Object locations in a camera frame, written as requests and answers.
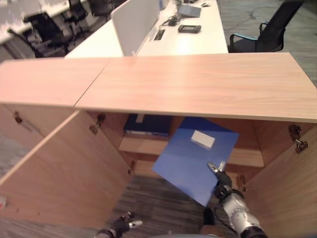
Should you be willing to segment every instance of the black glove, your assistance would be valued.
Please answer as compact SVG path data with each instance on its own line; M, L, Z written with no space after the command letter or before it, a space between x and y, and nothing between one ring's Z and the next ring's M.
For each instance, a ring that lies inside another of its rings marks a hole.
M220 186L229 186L230 188L232 187L231 178L225 172L219 171L215 175L218 179L217 186L220 185Z
M221 202L231 194L232 181L231 178L225 172L218 171L215 175L218 179L218 183L214 190L214 195Z
M115 220L112 224L110 231L114 231L116 236L113 238L120 238L124 232L130 230L129 221L126 217L120 217L119 219Z
M124 232L130 230L129 220L133 217L134 213L127 212L125 215L115 220L109 230L100 230L97 232L95 237L120 238Z

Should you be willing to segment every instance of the cable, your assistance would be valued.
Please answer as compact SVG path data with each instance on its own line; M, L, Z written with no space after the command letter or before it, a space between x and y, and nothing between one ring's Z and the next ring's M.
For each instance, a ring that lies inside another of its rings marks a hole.
M216 205L216 206L214 207L214 209L213 209L213 213L214 213L214 215L216 216L216 218L217 218L225 227L227 227L229 230L231 230L232 232L234 232L234 233L237 235L237 232L236 232L231 226L229 226L227 223L225 223L222 219L220 219L219 216L218 216L218 214L217 214L217 209L218 209L219 207L221 207L222 204L223 204L223 203L220 203L220 204Z

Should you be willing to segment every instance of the blue chair armrest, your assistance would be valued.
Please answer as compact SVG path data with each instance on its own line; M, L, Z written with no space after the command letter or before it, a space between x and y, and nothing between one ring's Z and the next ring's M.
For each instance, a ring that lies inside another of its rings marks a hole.
M233 38L237 36L237 37L240 37L240 38L243 38L243 39L246 39L246 40L250 40L250 41L256 41L257 38L253 38L253 37L248 37L248 36L245 36L245 35L241 35L239 33L234 33L230 36L230 46L233 47Z

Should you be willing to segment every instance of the wooden cabinet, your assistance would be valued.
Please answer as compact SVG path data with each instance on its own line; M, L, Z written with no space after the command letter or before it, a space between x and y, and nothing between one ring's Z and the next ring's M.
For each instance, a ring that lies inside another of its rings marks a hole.
M32 149L74 111L72 108L0 104L0 130Z
M309 148L289 147L246 185L249 208L272 238L317 234L317 125L302 139Z
M74 112L22 158L0 180L0 216L102 227L133 171L95 123Z
M185 116L240 133L226 171L235 187L245 177L246 200L269 237L317 234L317 91L290 54L17 64L28 77L13 62L0 66L0 127L31 150L0 180L0 216L100 228L134 173L157 176L151 167L168 141L123 133L128 113L145 113L173 115L171 133ZM100 112L106 119L95 135L89 128ZM290 124L310 145L300 154Z

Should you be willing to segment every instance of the white desk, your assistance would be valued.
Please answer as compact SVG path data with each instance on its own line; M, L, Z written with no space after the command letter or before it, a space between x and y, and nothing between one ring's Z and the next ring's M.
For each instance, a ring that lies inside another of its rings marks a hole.
M50 17L57 16L62 12L65 12L69 9L69 2L66 0L59 4L55 5L43 5L41 11L46 11ZM0 25L0 45L10 40L13 36L7 33L7 28L11 27L15 32L22 33L27 29L30 29L32 25L30 23L21 23L18 25Z
M66 58L122 57L122 49L112 20L68 53Z
M138 56L170 56L170 55L205 55L228 53L221 18L216 0L206 0L210 7L202 7L198 18L182 19L179 24L201 25L198 34L178 33L178 25L166 26L163 38L153 41L159 25L174 15L175 4L171 0L167 7L160 12L159 19L146 37ZM110 20L98 31L72 50L67 58L83 57L121 57L123 56L113 22Z
M159 20L151 30L138 56L179 56L228 53L226 39L223 32L221 18L216 0L206 0L209 7L202 7L198 18L184 18L176 26L164 26L163 37L155 41L159 26L176 11L174 1L170 1L166 9L161 12ZM190 4L201 7L202 2ZM201 25L198 34L178 33L179 25Z

